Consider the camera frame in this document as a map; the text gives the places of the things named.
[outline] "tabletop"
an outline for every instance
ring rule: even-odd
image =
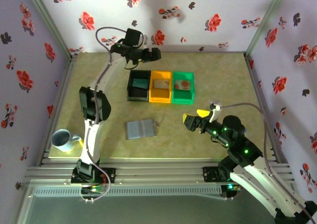
[[[74,65],[56,130],[68,129],[84,137],[84,118],[80,108],[79,89],[97,77],[104,67],[107,53],[81,53]],[[196,114],[208,109],[210,101],[223,106],[235,103],[258,105],[250,74],[242,53],[162,53],[161,59],[140,64],[140,70],[187,71],[194,73],[193,105],[161,104],[127,101],[128,70],[122,69],[107,95],[111,114],[101,130],[101,158],[193,158],[221,160],[226,149],[213,143],[210,135],[190,132],[182,123],[183,113]],[[238,116],[246,128],[246,137],[263,151],[264,126],[260,113],[252,107],[223,109],[218,121],[227,115]],[[125,123],[152,118],[159,125],[157,136],[126,140]],[[51,147],[49,158],[79,158],[82,147],[77,143],[70,152]]]

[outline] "vent grille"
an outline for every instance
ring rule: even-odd
[[[77,197],[81,187],[37,187],[34,195],[37,197]],[[220,185],[208,186],[169,186],[169,187],[117,187],[113,186],[107,196],[168,196],[221,194]]]

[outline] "cable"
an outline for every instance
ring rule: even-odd
[[[299,201],[293,196],[292,193],[290,193],[287,188],[284,187],[284,185],[274,176],[271,167],[269,166],[268,163],[268,159],[267,159],[267,152],[266,152],[266,130],[267,130],[267,124],[263,115],[262,110],[251,103],[239,103],[239,104],[233,104],[233,105],[228,105],[228,106],[223,106],[222,108],[233,108],[233,107],[237,107],[237,106],[242,106],[242,105],[247,105],[247,106],[252,106],[254,108],[256,108],[261,116],[262,116],[262,120],[263,120],[263,124],[264,124],[264,161],[265,161],[265,166],[268,170],[269,175],[274,179],[274,181],[287,193],[287,195],[289,195],[291,197],[291,199],[303,210],[303,212],[307,215],[307,217],[309,217],[309,219],[312,221],[313,224],[316,224],[316,222],[314,221],[313,217],[307,212],[307,210],[303,207],[302,204],[299,203]]]
[[[96,85],[95,85],[94,99],[95,99],[95,108],[96,108],[96,118],[95,118],[95,121],[90,124],[90,127],[89,127],[88,130],[87,130],[87,137],[86,137],[86,144],[85,144],[86,146],[85,146],[85,147],[86,147],[87,154],[88,154],[88,157],[89,157],[91,163],[92,163],[98,170],[100,170],[100,171],[106,176],[106,178],[108,179],[108,188],[105,189],[105,191],[104,191],[104,193],[103,193],[102,195],[100,195],[99,197],[97,197],[97,198],[95,198],[95,199],[91,198],[91,200],[88,200],[88,199],[85,199],[85,198],[81,195],[82,199],[84,199],[86,202],[94,202],[94,201],[96,201],[96,200],[98,200],[98,199],[104,197],[104,196],[109,192],[109,190],[110,190],[110,188],[111,188],[111,180],[110,180],[109,175],[108,175],[102,168],[100,168],[100,167],[94,162],[93,157],[92,157],[92,155],[90,154],[90,152],[89,152],[89,147],[88,147],[88,137],[89,137],[89,133],[90,133],[91,127],[94,126],[95,124],[98,124],[98,123],[99,123],[99,118],[100,118],[100,116],[99,116],[99,105],[98,105],[98,103],[97,103],[97,89],[98,89],[99,83],[100,83],[100,81],[102,80],[103,76],[104,76],[105,73],[109,70],[109,68],[112,66],[112,54],[111,54],[110,50],[108,49],[108,47],[106,47],[104,44],[102,44],[101,41],[99,41],[99,39],[98,39],[98,32],[99,32],[100,30],[103,30],[103,29],[115,29],[115,30],[118,30],[118,31],[121,31],[121,32],[126,33],[126,31],[124,31],[124,30],[122,30],[122,29],[119,29],[119,28],[116,28],[116,27],[101,27],[101,28],[99,28],[99,29],[96,31],[96,34],[95,34],[97,42],[98,42],[101,46],[103,46],[103,47],[107,50],[107,52],[109,53],[109,63],[108,63],[108,65],[107,65],[107,67],[105,68],[105,70],[101,73],[101,75],[100,75],[99,78],[97,79],[97,82],[96,82]]]

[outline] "floral wallpaper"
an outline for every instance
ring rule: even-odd
[[[104,26],[135,28],[162,52],[244,52],[271,1],[43,0],[72,54],[104,52],[95,40]],[[124,33],[107,29],[99,36],[117,41]]]
[[[300,194],[317,203],[315,0],[283,0],[248,58]]]
[[[1,0],[0,223],[19,200],[28,166],[36,166],[66,57],[31,0]]]

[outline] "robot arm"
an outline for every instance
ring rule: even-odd
[[[100,131],[111,112],[107,94],[119,71],[125,68],[129,60],[138,65],[139,62],[160,59],[158,48],[152,48],[151,52],[144,48],[143,35],[141,45],[137,46],[141,35],[139,31],[128,29],[125,38],[111,46],[110,59],[100,74],[89,87],[81,87],[79,91],[81,110],[85,119],[85,137],[82,154],[73,171],[72,183],[98,183],[100,170],[94,164],[99,165],[100,161]]]
[[[279,176],[266,166],[262,152],[244,136],[245,127],[236,116],[226,116],[223,124],[214,119],[221,105],[211,103],[210,111],[197,110],[199,116],[183,115],[183,123],[190,131],[200,128],[213,142],[227,148],[228,156],[218,164],[224,181],[242,185],[275,217],[278,224],[305,224],[317,211],[317,205],[297,195]]]

